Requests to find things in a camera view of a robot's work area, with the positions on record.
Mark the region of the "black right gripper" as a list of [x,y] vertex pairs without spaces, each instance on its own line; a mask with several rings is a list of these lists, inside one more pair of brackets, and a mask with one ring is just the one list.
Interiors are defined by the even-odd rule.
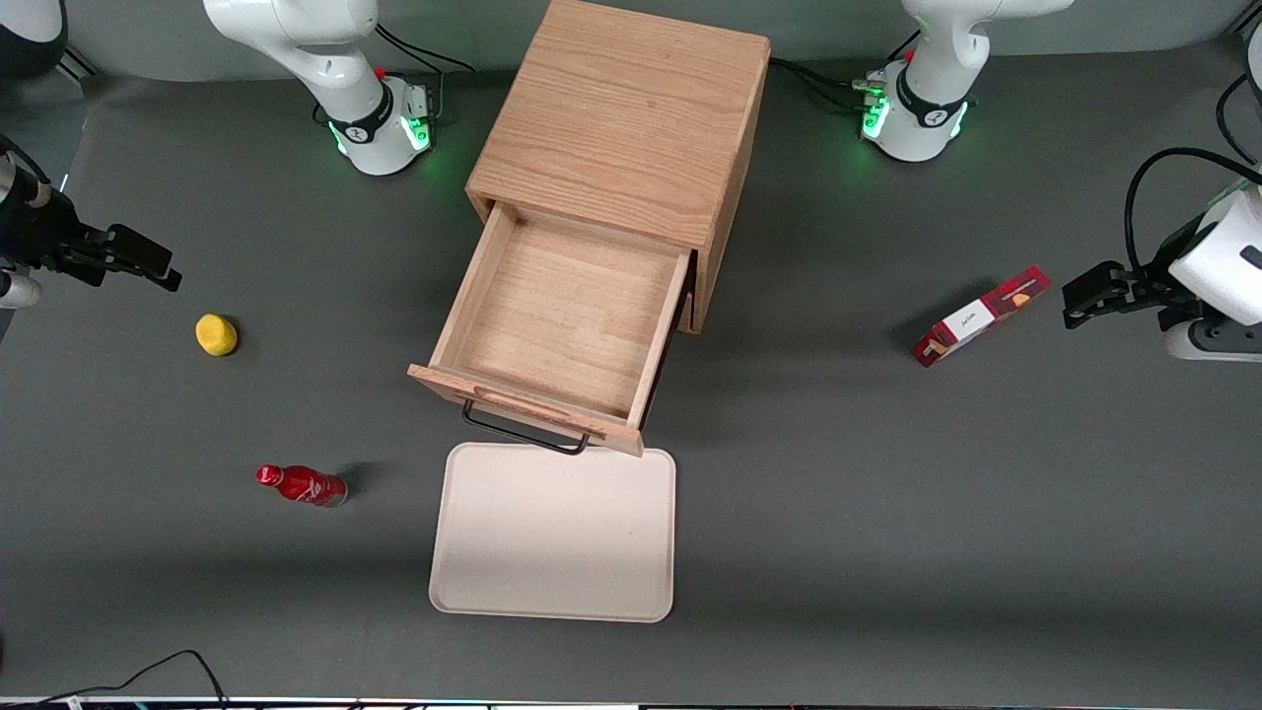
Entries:
[[85,224],[74,206],[61,193],[38,208],[15,194],[3,201],[4,265],[61,272],[92,288],[103,286],[109,272],[125,272],[177,293],[183,275],[170,267],[170,248],[125,224],[109,224],[105,250],[111,259],[105,260],[103,240],[103,230]]

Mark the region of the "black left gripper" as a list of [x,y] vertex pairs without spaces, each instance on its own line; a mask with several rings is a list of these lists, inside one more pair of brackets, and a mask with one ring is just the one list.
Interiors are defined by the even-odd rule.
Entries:
[[1124,219],[1124,248],[1131,270],[1107,260],[1082,274],[1082,282],[1061,288],[1064,328],[1076,329],[1088,320],[1159,309],[1162,332],[1186,330],[1204,317],[1201,298],[1172,277],[1172,262],[1196,246],[1206,233],[1201,219],[1189,219],[1159,243],[1153,260],[1141,264],[1133,219]]

